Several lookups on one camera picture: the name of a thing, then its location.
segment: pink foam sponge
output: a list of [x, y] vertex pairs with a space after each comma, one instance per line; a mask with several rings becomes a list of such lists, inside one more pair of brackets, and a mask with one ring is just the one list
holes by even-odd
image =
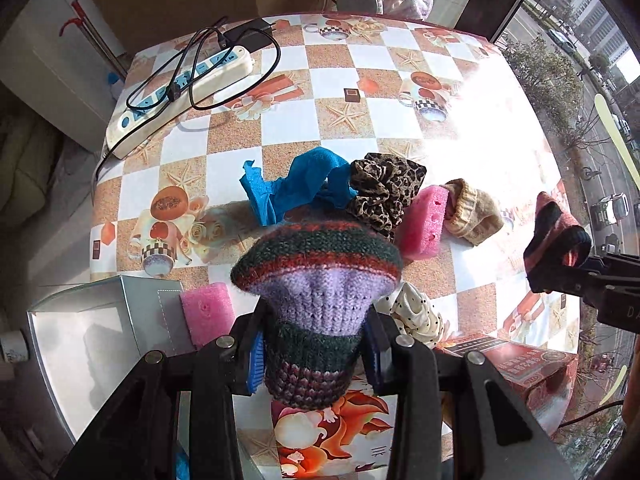
[[438, 254], [448, 195], [443, 187], [426, 187], [404, 210], [396, 229], [396, 244], [404, 258], [426, 260]]
[[202, 348], [231, 330], [236, 315], [225, 283], [211, 283], [181, 292], [180, 300], [191, 342], [196, 348]]

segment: glass window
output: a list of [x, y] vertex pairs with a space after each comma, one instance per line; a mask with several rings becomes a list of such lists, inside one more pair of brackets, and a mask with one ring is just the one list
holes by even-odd
[[[591, 229], [596, 254], [639, 254], [640, 194], [632, 175], [640, 168], [640, 65], [615, 18], [600, 0], [524, 0], [497, 43], [540, 120], [572, 214]], [[598, 94], [613, 130], [595, 106]], [[633, 167], [625, 165], [625, 152]], [[594, 309], [581, 306], [577, 379], [565, 420], [597, 408], [610, 390], [609, 400], [626, 391], [623, 367], [634, 337], [595, 318]], [[618, 407], [554, 438], [576, 478], [591, 478], [622, 427]]]

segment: blue cloth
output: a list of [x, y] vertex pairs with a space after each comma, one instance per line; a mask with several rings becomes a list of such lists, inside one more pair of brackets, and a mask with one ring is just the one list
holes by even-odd
[[180, 444], [175, 455], [175, 480], [190, 480], [189, 457]]
[[326, 148], [314, 148], [293, 159], [289, 174], [265, 181], [260, 168], [248, 160], [242, 166], [240, 184], [260, 225], [277, 224], [284, 213], [310, 203], [316, 197], [344, 209], [356, 192], [349, 187], [351, 168], [341, 156]]

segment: white power strip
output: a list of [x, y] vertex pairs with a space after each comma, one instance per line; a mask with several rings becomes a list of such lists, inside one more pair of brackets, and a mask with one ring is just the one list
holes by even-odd
[[[228, 48], [198, 63], [196, 65], [196, 76], [199, 76], [209, 70], [215, 63], [222, 59], [227, 52]], [[203, 78], [198, 79], [193, 84], [193, 101], [198, 103], [211, 94], [240, 81], [242, 78], [248, 76], [253, 69], [254, 60], [249, 54], [249, 51], [242, 46], [235, 46], [231, 51], [231, 54], [229, 54], [222, 64], [218, 65], [215, 69], [207, 73]], [[180, 86], [180, 88], [184, 88], [190, 80], [191, 70], [185, 70], [182, 74], [176, 77], [175, 82]], [[110, 150], [129, 132], [138, 127], [139, 124], [142, 124], [149, 117], [153, 117], [154, 114], [158, 113], [158, 110], [164, 106], [168, 100], [168, 98], [165, 97], [164, 100], [160, 102], [165, 89], [166, 86], [161, 86], [158, 90], [146, 96], [140, 102], [135, 103], [135, 106], [149, 106], [152, 104], [158, 104], [158, 106], [143, 112], [127, 109], [117, 121], [111, 121], [107, 127], [106, 134], [107, 146]], [[136, 130], [135, 133], [130, 134], [127, 139], [123, 140], [114, 150], [113, 155], [118, 158], [124, 158], [129, 155], [137, 145], [143, 142], [158, 128], [161, 128], [171, 119], [177, 117], [190, 107], [191, 103], [189, 101], [189, 92], [185, 90], [180, 97], [169, 104], [168, 107], [158, 115], [158, 117], [149, 121], [139, 130]]]

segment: pink and black knit fabric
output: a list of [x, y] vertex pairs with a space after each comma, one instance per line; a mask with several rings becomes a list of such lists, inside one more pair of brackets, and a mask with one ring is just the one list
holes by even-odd
[[367, 310], [401, 271], [398, 249], [352, 222], [286, 224], [258, 240], [231, 281], [273, 309], [264, 333], [271, 395], [308, 410], [343, 395]]
[[536, 200], [533, 238], [524, 251], [527, 275], [538, 265], [579, 267], [589, 256], [591, 238], [571, 215], [545, 192]]

